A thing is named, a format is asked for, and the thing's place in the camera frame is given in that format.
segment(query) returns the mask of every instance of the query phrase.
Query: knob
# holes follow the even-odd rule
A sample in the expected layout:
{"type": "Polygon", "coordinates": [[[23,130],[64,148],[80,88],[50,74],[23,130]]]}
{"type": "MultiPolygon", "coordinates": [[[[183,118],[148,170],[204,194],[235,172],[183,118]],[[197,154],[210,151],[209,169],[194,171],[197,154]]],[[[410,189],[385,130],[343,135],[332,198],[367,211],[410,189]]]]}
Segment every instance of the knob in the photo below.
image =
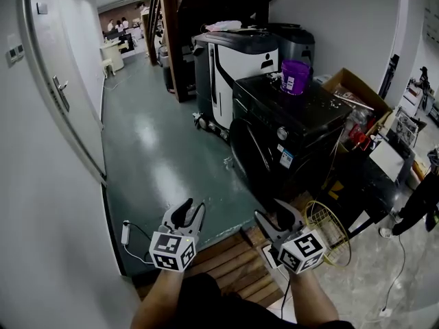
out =
{"type": "Polygon", "coordinates": [[[287,130],[286,130],[284,127],[279,127],[279,128],[277,129],[277,137],[278,137],[279,139],[281,139],[282,141],[287,140],[287,137],[288,137],[288,132],[287,132],[287,130]]]}

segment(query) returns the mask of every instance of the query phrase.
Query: fiducial marker cube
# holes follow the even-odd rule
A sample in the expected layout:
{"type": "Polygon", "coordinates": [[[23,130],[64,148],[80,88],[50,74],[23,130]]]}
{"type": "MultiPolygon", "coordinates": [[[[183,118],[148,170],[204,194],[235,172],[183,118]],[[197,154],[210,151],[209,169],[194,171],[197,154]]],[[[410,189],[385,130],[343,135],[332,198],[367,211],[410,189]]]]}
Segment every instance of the fiducial marker cube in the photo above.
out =
{"type": "Polygon", "coordinates": [[[290,271],[299,274],[318,265],[326,250],[322,238],[313,230],[282,244],[278,260],[290,271]]]}
{"type": "Polygon", "coordinates": [[[152,235],[150,255],[156,268],[184,271],[196,254],[192,236],[161,232],[152,235]]]}

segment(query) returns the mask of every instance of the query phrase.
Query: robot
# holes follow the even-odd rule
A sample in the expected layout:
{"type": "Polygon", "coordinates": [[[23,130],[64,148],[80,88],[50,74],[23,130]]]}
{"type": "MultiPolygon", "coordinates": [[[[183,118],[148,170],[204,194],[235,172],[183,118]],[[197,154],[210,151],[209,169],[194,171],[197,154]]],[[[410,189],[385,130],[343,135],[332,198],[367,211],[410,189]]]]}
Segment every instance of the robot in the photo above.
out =
{"type": "MultiPolygon", "coordinates": [[[[282,221],[284,228],[274,225],[265,213],[254,212],[262,233],[272,242],[270,253],[278,265],[282,263],[294,273],[315,267],[326,251],[323,240],[317,231],[304,226],[302,216],[294,207],[277,199],[274,201],[278,221],[282,221]]],[[[154,232],[150,254],[156,268],[183,272],[195,258],[206,207],[203,203],[198,205],[191,220],[186,222],[192,203],[193,200],[188,199],[168,210],[158,231],[154,232]]]]}
{"type": "Polygon", "coordinates": [[[159,269],[183,272],[197,254],[195,246],[202,229],[206,206],[198,205],[189,222],[186,216],[193,200],[169,209],[163,216],[158,232],[152,235],[150,255],[159,269]]]}

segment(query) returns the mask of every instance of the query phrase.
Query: pants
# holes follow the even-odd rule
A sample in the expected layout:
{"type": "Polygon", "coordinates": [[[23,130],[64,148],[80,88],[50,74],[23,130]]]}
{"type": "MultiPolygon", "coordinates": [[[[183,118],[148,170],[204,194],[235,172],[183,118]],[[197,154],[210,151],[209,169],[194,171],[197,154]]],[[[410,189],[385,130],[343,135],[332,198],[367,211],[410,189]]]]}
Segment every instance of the pants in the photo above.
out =
{"type": "Polygon", "coordinates": [[[186,278],[170,328],[291,328],[293,324],[238,295],[222,296],[215,279],[201,273],[186,278]]]}
{"type": "Polygon", "coordinates": [[[428,212],[433,212],[439,202],[439,177],[429,173],[419,184],[418,188],[408,199],[399,216],[402,222],[395,224],[392,229],[394,235],[401,235],[420,221],[428,212]]]}

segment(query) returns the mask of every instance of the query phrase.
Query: green epoxy floor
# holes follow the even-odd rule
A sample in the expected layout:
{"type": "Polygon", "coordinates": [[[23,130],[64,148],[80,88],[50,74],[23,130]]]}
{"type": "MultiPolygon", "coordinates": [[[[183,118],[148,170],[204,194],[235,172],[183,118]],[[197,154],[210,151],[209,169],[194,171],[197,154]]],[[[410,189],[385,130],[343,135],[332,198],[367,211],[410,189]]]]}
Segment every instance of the green epoxy floor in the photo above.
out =
{"type": "MultiPolygon", "coordinates": [[[[170,206],[192,197],[194,204],[206,204],[201,249],[253,223],[253,212],[261,207],[224,163],[232,155],[230,147],[194,127],[195,100],[178,103],[166,91],[162,68],[152,67],[143,54],[124,62],[105,83],[103,137],[110,222],[123,266],[134,276],[152,266],[123,250],[124,220],[151,235],[170,206]]],[[[130,252],[143,256],[148,247],[149,241],[132,228],[130,252]]]]}

